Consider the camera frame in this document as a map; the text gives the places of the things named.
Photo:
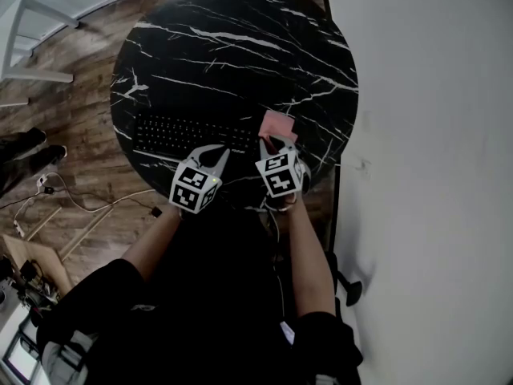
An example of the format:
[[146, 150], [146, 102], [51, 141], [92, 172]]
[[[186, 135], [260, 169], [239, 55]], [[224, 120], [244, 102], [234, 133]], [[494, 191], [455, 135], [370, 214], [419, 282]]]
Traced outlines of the black office chair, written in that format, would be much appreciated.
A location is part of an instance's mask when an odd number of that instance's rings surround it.
[[337, 267], [337, 257], [334, 252], [325, 252], [325, 255], [329, 264], [330, 272], [332, 274], [334, 290], [337, 290], [338, 284], [341, 284], [346, 293], [345, 305], [347, 307], [354, 306], [362, 295], [362, 283], [360, 281], [349, 282], [347, 280], [347, 278]]

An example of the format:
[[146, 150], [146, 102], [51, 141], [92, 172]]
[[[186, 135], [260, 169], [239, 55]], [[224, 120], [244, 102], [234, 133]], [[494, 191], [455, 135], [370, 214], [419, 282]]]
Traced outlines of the grey strapped bag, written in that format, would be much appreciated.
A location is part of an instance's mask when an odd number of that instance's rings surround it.
[[89, 374], [87, 359], [98, 337], [76, 330], [64, 343], [49, 341], [41, 358], [49, 384], [85, 385]]

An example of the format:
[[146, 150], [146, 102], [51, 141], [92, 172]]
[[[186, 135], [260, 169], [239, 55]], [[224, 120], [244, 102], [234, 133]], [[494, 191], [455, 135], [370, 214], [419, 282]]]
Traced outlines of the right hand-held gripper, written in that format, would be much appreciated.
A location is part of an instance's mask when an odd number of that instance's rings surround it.
[[310, 181], [310, 170], [299, 159], [295, 143], [282, 135], [270, 135], [269, 141], [275, 156], [270, 157], [268, 142], [260, 138], [260, 160], [255, 163], [269, 195], [277, 198], [304, 192], [305, 180]]

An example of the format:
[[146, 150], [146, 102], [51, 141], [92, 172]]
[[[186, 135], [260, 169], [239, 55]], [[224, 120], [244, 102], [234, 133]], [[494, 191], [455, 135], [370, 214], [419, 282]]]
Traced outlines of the white desk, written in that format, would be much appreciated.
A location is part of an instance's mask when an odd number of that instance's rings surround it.
[[0, 16], [0, 82], [4, 79], [21, 79], [52, 83], [72, 83], [74, 81], [72, 74], [11, 65], [13, 55], [20, 55], [22, 57], [32, 56], [32, 51], [18, 49], [14, 46], [22, 14], [26, 10], [53, 18], [74, 29], [80, 26], [80, 21], [37, 0], [15, 0]]

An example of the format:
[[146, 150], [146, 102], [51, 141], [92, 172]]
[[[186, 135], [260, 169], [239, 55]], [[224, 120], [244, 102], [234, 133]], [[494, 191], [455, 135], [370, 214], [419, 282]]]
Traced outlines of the pink cloth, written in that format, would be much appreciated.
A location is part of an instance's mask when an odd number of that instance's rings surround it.
[[267, 110], [261, 122], [258, 136], [264, 141], [266, 151], [273, 155], [276, 154], [281, 146], [273, 145], [271, 136], [283, 136], [294, 144], [297, 140], [297, 134], [293, 132], [294, 119], [290, 116], [277, 111]]

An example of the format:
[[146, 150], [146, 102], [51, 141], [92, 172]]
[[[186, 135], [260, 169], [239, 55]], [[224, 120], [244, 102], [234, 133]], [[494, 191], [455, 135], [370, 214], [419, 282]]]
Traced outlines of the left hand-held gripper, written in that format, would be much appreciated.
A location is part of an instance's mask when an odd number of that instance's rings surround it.
[[[197, 166], [202, 166], [204, 163], [201, 162], [201, 156], [204, 153], [223, 147], [223, 144], [200, 146], [189, 154], [189, 159]], [[179, 163], [173, 177], [169, 203], [183, 211], [194, 214], [205, 209], [214, 200], [216, 192], [222, 185], [221, 176], [228, 162], [230, 152], [229, 148], [224, 150], [213, 166], [212, 174], [191, 166], [189, 162]]]

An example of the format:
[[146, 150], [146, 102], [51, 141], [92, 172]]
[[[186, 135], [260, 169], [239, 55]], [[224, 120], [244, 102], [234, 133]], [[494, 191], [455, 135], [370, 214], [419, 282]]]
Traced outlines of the black keyboard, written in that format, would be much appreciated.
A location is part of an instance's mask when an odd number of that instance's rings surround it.
[[135, 118], [135, 152], [181, 160], [195, 148], [222, 144], [238, 158], [258, 154], [258, 128], [250, 119], [192, 113], [142, 111]]

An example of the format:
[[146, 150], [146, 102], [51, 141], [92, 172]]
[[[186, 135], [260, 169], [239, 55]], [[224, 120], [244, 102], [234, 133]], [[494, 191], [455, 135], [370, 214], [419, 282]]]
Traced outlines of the dark framed screen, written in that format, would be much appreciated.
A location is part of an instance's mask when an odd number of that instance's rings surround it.
[[8, 370], [23, 385], [32, 385], [38, 371], [40, 356], [36, 331], [31, 321], [21, 324], [2, 357]]

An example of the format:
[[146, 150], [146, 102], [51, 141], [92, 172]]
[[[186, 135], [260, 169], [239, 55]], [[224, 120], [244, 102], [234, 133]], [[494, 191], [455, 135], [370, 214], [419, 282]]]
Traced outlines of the person's left forearm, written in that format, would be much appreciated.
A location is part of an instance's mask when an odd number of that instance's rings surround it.
[[176, 234], [181, 222], [180, 211], [167, 206], [154, 224], [122, 256], [148, 282]]

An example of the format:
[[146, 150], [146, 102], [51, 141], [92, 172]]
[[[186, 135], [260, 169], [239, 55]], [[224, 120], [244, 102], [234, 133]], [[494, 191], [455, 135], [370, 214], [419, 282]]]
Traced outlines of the person's black clothing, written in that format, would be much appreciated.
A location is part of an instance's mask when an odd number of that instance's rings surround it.
[[[362, 354], [336, 314], [297, 314], [256, 213], [216, 204], [181, 216], [151, 279], [121, 258], [76, 285], [37, 331], [99, 337], [85, 385], [362, 385]], [[280, 322], [295, 332], [293, 345]]]

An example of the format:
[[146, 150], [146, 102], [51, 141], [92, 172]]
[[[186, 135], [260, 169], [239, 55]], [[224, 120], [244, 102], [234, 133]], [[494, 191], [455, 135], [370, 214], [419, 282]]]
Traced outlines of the person's right forearm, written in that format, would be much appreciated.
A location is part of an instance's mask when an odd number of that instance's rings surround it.
[[289, 221], [290, 260], [297, 314], [336, 314], [329, 263], [301, 197], [285, 198]]

